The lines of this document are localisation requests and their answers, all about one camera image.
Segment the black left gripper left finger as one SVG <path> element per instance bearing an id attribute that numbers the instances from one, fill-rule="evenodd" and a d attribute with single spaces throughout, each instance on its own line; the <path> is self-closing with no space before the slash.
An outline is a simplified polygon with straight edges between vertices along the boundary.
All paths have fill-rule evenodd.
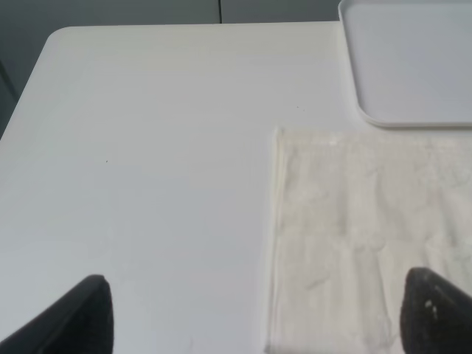
<path id="1" fill-rule="evenodd" d="M 112 353 L 114 309 L 103 275 L 87 276 L 1 341 L 2 353 Z"/>

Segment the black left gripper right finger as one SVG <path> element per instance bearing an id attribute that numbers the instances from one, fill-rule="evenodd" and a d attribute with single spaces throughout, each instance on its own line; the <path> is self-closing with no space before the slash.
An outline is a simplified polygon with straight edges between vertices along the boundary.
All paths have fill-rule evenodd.
<path id="1" fill-rule="evenodd" d="M 471 296 L 429 268 L 411 268 L 400 337 L 405 353 L 470 353 Z"/>

